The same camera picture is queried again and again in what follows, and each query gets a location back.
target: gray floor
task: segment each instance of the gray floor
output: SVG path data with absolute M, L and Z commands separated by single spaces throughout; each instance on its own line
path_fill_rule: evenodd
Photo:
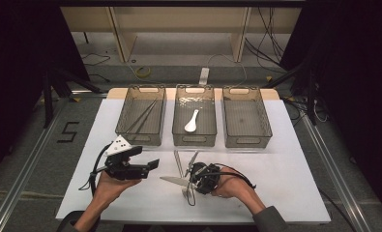
M 143 82 L 143 80 L 134 77 L 127 64 L 122 64 L 119 61 L 112 35 L 89 34 L 90 44 L 85 43 L 82 33 L 73 35 L 81 55 L 98 53 L 110 56 L 109 60 L 99 66 L 87 66 L 88 73 L 100 74 L 110 80 L 110 82 L 105 82 L 99 76 L 93 75 L 91 76 L 93 84 L 108 90 L 114 87 L 127 86 L 133 82 Z M 257 41 L 255 37 L 257 35 L 249 36 L 252 41 Z M 280 38 L 281 44 L 285 44 L 288 35 L 280 35 L 278 38 Z M 190 42 L 198 45 L 189 48 L 186 44 Z M 273 53 L 269 44 L 263 48 L 268 49 L 268 54 Z M 144 34 L 138 37 L 128 64 L 132 65 L 134 69 L 139 66 L 151 67 L 152 73 L 147 77 L 147 80 L 172 85 L 175 82 L 196 83 L 200 76 L 201 67 L 205 67 L 209 57 L 214 54 L 231 57 L 228 35 L 158 34 L 152 36 Z M 84 59 L 84 62 L 94 64 L 103 58 L 91 57 L 89 59 L 91 60 Z M 245 51 L 242 65 L 247 73 L 246 84 L 261 86 L 266 83 L 266 76 L 270 75 L 274 78 L 279 76 L 279 73 L 261 69 L 255 57 L 250 55 L 248 51 Z M 270 63 L 262 62 L 262 65 L 274 68 Z M 211 81 L 224 85 L 235 84 L 245 78 L 241 65 L 234 64 L 222 56 L 214 57 L 209 62 L 209 67 L 211 71 L 208 83 Z M 281 97 L 289 96 L 290 84 L 291 81 L 287 81 L 278 86 L 277 90 Z M 83 90 L 83 88 L 72 83 L 70 86 L 74 90 Z M 84 95 L 78 96 L 75 101 L 66 103 L 61 115 L 59 115 L 57 126 L 53 129 L 52 135 L 48 139 L 37 166 L 27 181 L 24 192 L 15 205 L 4 231 L 54 231 L 56 229 L 60 223 L 55 219 L 56 212 L 94 123 L 102 98 Z M 294 118 L 297 114 L 296 110 L 290 105 L 287 105 L 286 108 L 290 116 Z M 77 134 L 72 143 L 58 143 L 58 140 L 71 138 L 68 134 L 62 134 L 67 122 L 78 122 L 77 125 L 69 126 L 69 129 L 76 131 Z M 346 212 L 335 185 L 311 141 L 304 121 L 293 120 L 292 124 L 295 125 L 295 131 L 315 183 L 334 200 L 343 212 Z M 14 143 L 13 152 L 6 156 L 0 164 L 0 204 L 33 151 L 40 134 L 43 132 L 43 125 L 44 103 L 39 101 L 33 115 L 21 132 L 21 136 Z M 336 125 L 332 121 L 327 121 L 326 123 L 319 122 L 317 127 L 321 131 L 352 194 L 361 206 L 371 231 L 382 231 L 382 205 L 369 187 L 357 164 L 349 161 L 350 154 L 342 143 Z M 323 199 L 332 216 L 332 222 L 326 225 L 291 225 L 288 231 L 351 231 L 347 222 L 332 203 L 326 198 Z M 121 224 L 103 222 L 98 231 L 121 231 L 122 227 Z

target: scissors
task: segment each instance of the scissors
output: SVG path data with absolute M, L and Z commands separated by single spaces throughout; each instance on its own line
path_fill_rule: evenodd
M 178 186 L 182 186 L 182 193 L 184 194 L 184 196 L 187 199 L 192 198 L 192 194 L 191 194 L 190 189 L 195 189 L 195 185 L 193 183 L 190 183 L 190 181 L 185 179 L 185 178 L 187 177 L 187 175 L 189 173 L 191 173 L 191 169 L 192 169 L 194 160 L 196 159 L 198 153 L 199 153 L 198 151 L 196 151 L 194 153 L 194 155 L 193 155 L 193 157 L 192 157 L 192 159 L 191 159 L 191 161 L 190 161 L 190 163 L 188 165 L 188 169 L 186 171 L 186 174 L 184 176 L 184 173 L 182 171 L 182 164 L 181 164 L 181 160 L 179 158 L 178 150 L 174 150 L 173 154 L 175 155 L 176 165 L 178 166 L 180 177 L 170 177 L 170 176 L 162 176 L 162 177 L 160 177 L 161 179 L 163 179 L 163 180 L 165 180 L 167 182 L 176 184 Z

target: floor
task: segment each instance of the floor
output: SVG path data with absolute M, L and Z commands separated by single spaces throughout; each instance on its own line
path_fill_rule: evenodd
M 248 39 L 258 44 L 261 36 L 248 35 Z M 89 43 L 85 42 L 82 33 L 73 33 L 73 37 L 81 57 L 93 53 L 83 58 L 83 61 L 91 74 L 91 82 L 104 90 L 126 86 L 133 81 L 165 83 L 172 78 L 182 78 L 181 82 L 197 81 L 201 68 L 207 66 L 211 69 L 208 82 L 245 81 L 247 84 L 261 85 L 267 82 L 266 77 L 277 78 L 280 76 L 278 72 L 282 72 L 282 69 L 271 62 L 260 61 L 259 64 L 256 57 L 246 49 L 242 63 L 233 63 L 229 60 L 231 48 L 228 35 L 225 34 L 141 34 L 135 42 L 130 61 L 126 64 L 119 60 L 112 35 L 89 33 Z M 278 35 L 277 38 L 280 46 L 284 47 L 289 35 Z M 277 59 L 269 40 L 264 42 L 262 50 Z M 151 75 L 146 80 L 133 76 L 132 69 L 141 66 L 152 68 Z M 277 87 L 281 97 L 290 97 L 290 84 L 291 81 L 286 81 Z M 86 92 L 76 84 L 70 83 L 70 86 L 76 93 Z M 57 228 L 60 221 L 55 219 L 56 212 L 101 100 L 106 97 L 75 94 L 70 100 L 64 100 L 55 98 L 55 93 L 53 95 L 56 120 L 50 130 L 43 129 L 44 102 L 38 101 L 33 115 L 21 132 L 22 136 L 14 143 L 12 153 L 0 164 L 0 206 L 6 203 L 8 194 L 15 190 L 18 182 L 23 183 L 22 187 L 18 187 L 20 194 L 16 201 L 6 211 L 7 221 L 3 222 L 3 231 L 53 231 Z M 332 199 L 329 201 L 321 193 L 332 222 L 326 225 L 291 225 L 288 231 L 352 231 L 340 212 L 350 218 L 357 231 L 382 231 L 382 205 L 358 169 L 357 163 L 351 161 L 351 154 L 341 141 L 334 120 L 322 122 L 326 115 L 320 113 L 320 119 L 314 128 L 291 104 L 287 103 L 286 108 L 293 119 L 292 125 L 315 183 L 321 192 Z M 63 134 L 67 124 L 68 130 L 76 131 L 77 134 L 73 142 L 58 142 L 71 139 L 69 134 Z M 320 132 L 317 139 L 323 139 L 325 147 L 318 147 L 313 142 L 312 133 L 315 131 Z M 329 167 L 329 158 L 337 170 Z M 355 217 L 351 214 L 354 209 L 359 211 Z M 102 222 L 98 231 L 121 231 L 122 228 L 121 224 Z

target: scissor blade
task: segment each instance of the scissor blade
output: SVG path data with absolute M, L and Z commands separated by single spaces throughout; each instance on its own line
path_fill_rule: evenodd
M 189 181 L 179 177 L 160 177 L 160 178 L 167 182 L 170 182 L 179 186 L 183 186 L 183 187 L 187 187 L 188 184 L 190 183 Z

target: hand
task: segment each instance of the hand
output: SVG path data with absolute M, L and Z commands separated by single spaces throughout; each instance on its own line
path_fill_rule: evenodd
M 116 180 L 103 171 L 91 203 L 73 228 L 77 231 L 88 231 L 91 229 L 103 210 L 108 208 L 110 203 L 118 198 L 124 190 L 139 182 L 141 182 L 141 180 Z
M 235 170 L 228 167 L 223 167 L 220 172 L 237 173 Z M 239 177 L 230 175 L 220 176 L 218 186 L 211 192 L 211 194 L 224 198 L 236 197 L 249 208 L 253 215 L 266 208 L 254 189 Z

